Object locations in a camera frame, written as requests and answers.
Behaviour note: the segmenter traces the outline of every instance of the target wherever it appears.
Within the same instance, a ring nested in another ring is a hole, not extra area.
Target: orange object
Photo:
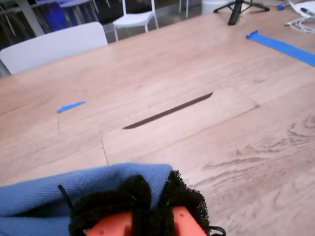
[[[206,236],[184,206],[173,207],[177,236]],[[101,219],[87,236],[131,236],[132,213],[124,212]]]

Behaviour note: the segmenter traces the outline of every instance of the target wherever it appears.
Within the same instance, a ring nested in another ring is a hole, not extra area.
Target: white container
[[[202,1],[202,14],[213,12],[215,9],[228,4],[230,1],[213,1],[213,0],[203,0]]]

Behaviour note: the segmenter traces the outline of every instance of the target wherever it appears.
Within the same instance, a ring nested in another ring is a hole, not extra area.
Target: tripod base
[[[242,4],[243,3],[249,6],[243,11],[246,11],[251,6],[263,9],[265,11],[269,11],[270,10],[268,7],[266,7],[266,6],[264,6],[263,4],[260,4],[260,3],[247,2],[247,1],[244,1],[244,0],[236,0],[234,2],[231,2],[231,3],[227,4],[227,5],[224,5],[224,6],[220,7],[220,8],[218,8],[218,9],[214,10],[213,12],[216,13],[219,10],[221,10],[223,8],[226,8],[226,7],[230,8],[232,10],[232,14],[231,14],[230,20],[228,21],[228,25],[235,25],[239,15],[243,12],[242,11]]]

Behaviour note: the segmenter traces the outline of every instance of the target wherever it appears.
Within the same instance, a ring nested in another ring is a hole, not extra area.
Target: blue tape
[[[279,52],[299,59],[309,65],[315,66],[315,54],[304,51],[303,49],[294,47],[290,44],[278,41],[276,39],[265,37],[259,34],[257,30],[246,35],[246,38],[257,43],[260,43],[262,45],[265,45],[267,47],[278,50]]]
[[[283,6],[282,4],[279,4],[279,5],[277,6],[277,10],[278,10],[278,11],[283,10],[283,9],[284,9],[284,6]]]
[[[69,110],[70,108],[79,106],[79,105],[84,104],[84,103],[85,103],[85,101],[81,101],[81,102],[76,102],[76,103],[73,103],[73,104],[65,105],[65,106],[62,106],[60,109],[58,109],[57,112],[58,113],[64,112],[66,110]]]

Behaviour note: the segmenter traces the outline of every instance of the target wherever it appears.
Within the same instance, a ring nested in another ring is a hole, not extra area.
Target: blue cloth
[[[125,163],[0,187],[0,236],[69,235],[70,211],[57,188],[59,184],[74,203],[84,195],[115,189],[127,178],[140,174],[150,185],[151,207],[155,207],[171,171],[166,164]]]
[[[315,54],[294,47],[288,43],[261,35],[257,30],[246,35],[246,38],[315,66]]]

